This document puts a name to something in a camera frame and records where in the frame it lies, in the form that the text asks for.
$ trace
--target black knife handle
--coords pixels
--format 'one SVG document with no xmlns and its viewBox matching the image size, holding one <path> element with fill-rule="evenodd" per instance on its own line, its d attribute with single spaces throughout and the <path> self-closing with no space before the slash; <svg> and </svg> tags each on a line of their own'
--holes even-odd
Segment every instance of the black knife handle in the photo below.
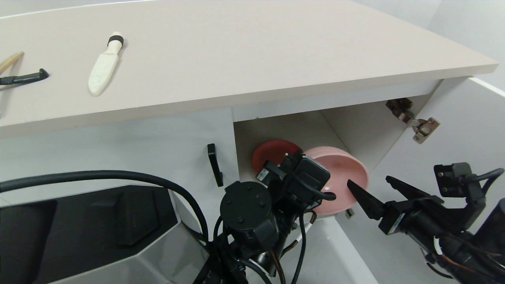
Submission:
<svg viewBox="0 0 505 284">
<path fill-rule="evenodd" d="M 28 84 L 42 81 L 48 77 L 49 73 L 41 68 L 37 73 L 0 78 L 0 85 Z"/>
<path fill-rule="evenodd" d="M 216 145 L 214 143 L 207 145 L 207 153 L 209 154 L 209 161 L 216 178 L 218 187 L 223 186 L 223 173 L 219 170 L 218 157 L 216 155 Z"/>
</svg>

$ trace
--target wooden chopstick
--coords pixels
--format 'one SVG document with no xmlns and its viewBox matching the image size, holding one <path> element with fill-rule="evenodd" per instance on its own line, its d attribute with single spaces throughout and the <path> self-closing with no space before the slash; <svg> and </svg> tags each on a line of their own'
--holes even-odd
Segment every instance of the wooden chopstick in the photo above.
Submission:
<svg viewBox="0 0 505 284">
<path fill-rule="evenodd" d="M 2 74 L 7 68 L 13 65 L 21 56 L 23 56 L 24 52 L 20 51 L 18 53 L 14 53 L 13 55 L 7 57 L 0 63 L 0 74 Z"/>
</svg>

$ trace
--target white wall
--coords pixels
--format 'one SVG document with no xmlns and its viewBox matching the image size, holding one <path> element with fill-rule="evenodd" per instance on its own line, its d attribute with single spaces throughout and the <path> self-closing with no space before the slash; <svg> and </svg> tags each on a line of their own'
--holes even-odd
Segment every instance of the white wall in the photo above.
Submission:
<svg viewBox="0 0 505 284">
<path fill-rule="evenodd" d="M 427 28 L 442 0 L 354 0 L 416 26 Z"/>
<path fill-rule="evenodd" d="M 505 90 L 504 0 L 442 0 L 428 30 L 497 60 L 494 73 L 476 77 Z"/>
<path fill-rule="evenodd" d="M 0 17 L 133 0 L 0 0 Z"/>
</svg>

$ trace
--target metal hinge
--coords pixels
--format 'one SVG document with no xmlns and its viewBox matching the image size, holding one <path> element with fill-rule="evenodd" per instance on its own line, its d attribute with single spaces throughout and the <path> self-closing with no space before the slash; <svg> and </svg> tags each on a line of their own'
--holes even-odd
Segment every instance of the metal hinge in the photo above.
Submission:
<svg viewBox="0 0 505 284">
<path fill-rule="evenodd" d="M 415 132 L 412 139 L 419 144 L 422 144 L 440 125 L 440 122 L 433 117 L 428 118 L 428 120 L 416 119 L 414 114 L 409 111 L 412 107 L 412 101 L 407 98 L 388 100 L 386 106 L 396 118 L 412 127 Z"/>
</svg>

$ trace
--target black panel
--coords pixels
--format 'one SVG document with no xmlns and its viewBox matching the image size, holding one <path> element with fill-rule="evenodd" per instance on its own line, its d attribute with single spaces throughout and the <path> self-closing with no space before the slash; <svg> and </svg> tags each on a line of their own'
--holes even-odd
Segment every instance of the black panel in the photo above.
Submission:
<svg viewBox="0 0 505 284">
<path fill-rule="evenodd" d="M 127 185 L 56 201 L 36 283 L 53 282 L 135 255 L 177 224 L 170 195 L 161 187 Z M 13 222 L 23 223 L 21 218 L 11 216 Z M 6 234 L 11 237 L 14 232 Z M 13 244 L 14 249 L 23 245 Z M 1 261 L 11 263 L 3 256 Z"/>
<path fill-rule="evenodd" d="M 33 283 L 56 201 L 0 209 L 0 283 Z"/>
</svg>

